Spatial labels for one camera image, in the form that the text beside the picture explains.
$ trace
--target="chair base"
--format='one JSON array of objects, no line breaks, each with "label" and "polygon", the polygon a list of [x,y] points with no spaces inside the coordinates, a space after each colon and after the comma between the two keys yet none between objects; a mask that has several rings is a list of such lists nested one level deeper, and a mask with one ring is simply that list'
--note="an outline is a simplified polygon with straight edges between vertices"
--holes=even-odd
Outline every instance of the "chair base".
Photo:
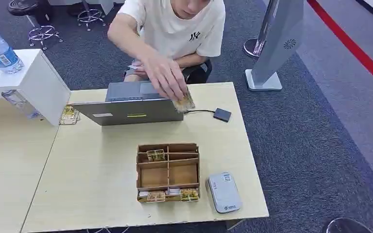
[{"label": "chair base", "polygon": [[88,9],[84,10],[78,15],[78,26],[81,26],[81,22],[86,24],[86,30],[89,32],[91,29],[89,28],[89,23],[94,22],[94,21],[101,21],[102,26],[106,26],[106,23],[102,19],[102,11],[97,10],[97,9]]},{"label": "chair base", "polygon": [[265,42],[258,39],[249,39],[244,43],[243,49],[246,55],[252,58],[259,58],[264,44]]},{"label": "chair base", "polygon": [[46,50],[47,47],[44,45],[44,40],[51,38],[52,36],[56,36],[58,38],[58,42],[63,42],[62,38],[59,36],[59,32],[51,25],[46,26],[39,26],[37,28],[32,29],[29,32],[29,46],[34,46],[34,41],[39,41],[42,46],[42,50]]}]

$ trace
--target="gray carpet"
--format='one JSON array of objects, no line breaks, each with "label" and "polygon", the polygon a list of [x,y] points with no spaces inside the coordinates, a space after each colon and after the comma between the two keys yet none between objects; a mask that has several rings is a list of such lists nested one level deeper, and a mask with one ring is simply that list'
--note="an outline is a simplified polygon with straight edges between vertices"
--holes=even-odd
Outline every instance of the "gray carpet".
[{"label": "gray carpet", "polygon": [[[249,92],[243,71],[253,61],[243,55],[241,45],[259,31],[265,5],[251,0],[226,1],[226,5],[223,55],[214,59],[210,82],[235,84],[271,215],[247,220],[234,232],[318,233],[340,216],[373,230],[373,171],[303,62],[294,55],[279,70],[281,92]],[[67,85],[105,88],[111,81],[120,81],[131,59],[107,41],[107,28],[99,24],[86,32],[64,10],[56,9],[53,24],[65,42],[54,41],[45,54]],[[25,49],[29,48],[28,30],[26,19],[10,16],[0,1],[2,36],[14,48]],[[134,227],[128,232],[217,233],[225,228],[222,222],[208,222]]]},{"label": "gray carpet", "polygon": [[[355,0],[319,2],[373,59],[373,15]],[[373,75],[308,3],[304,19],[303,44],[298,54],[373,169]]]}]

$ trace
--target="desk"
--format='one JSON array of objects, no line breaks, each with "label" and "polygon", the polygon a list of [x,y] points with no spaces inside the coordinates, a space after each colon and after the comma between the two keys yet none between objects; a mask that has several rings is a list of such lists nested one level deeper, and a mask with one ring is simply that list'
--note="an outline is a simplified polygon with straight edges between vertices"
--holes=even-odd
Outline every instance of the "desk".
[{"label": "desk", "polygon": [[0,100],[0,233],[20,231],[57,129]]},{"label": "desk", "polygon": [[[231,121],[216,120],[210,113],[191,113],[182,122],[101,127],[81,116],[74,126],[60,126],[22,232],[268,216],[233,84],[190,85],[189,89],[197,109],[223,108],[232,112]],[[70,102],[104,101],[105,95],[105,89],[73,91]],[[200,147],[201,199],[194,203],[137,202],[138,144],[177,142]],[[218,214],[205,181],[210,174],[223,171],[234,176],[243,207]]]}]

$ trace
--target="laptop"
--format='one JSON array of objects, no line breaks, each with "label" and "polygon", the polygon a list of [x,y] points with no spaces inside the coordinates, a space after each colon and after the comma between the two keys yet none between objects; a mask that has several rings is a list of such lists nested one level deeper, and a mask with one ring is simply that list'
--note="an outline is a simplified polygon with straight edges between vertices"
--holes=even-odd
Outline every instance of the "laptop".
[{"label": "laptop", "polygon": [[105,102],[71,104],[101,126],[182,121],[172,101],[162,98],[151,82],[110,83]]}]

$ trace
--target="cardboard organizer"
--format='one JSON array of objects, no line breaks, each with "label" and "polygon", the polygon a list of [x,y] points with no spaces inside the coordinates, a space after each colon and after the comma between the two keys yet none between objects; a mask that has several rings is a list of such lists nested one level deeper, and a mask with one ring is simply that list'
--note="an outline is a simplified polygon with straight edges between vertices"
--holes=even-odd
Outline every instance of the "cardboard organizer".
[{"label": "cardboard organizer", "polygon": [[[151,162],[151,153],[159,161]],[[139,202],[197,201],[200,198],[200,160],[197,144],[138,146],[136,170]],[[193,198],[187,193],[193,192]]]}]

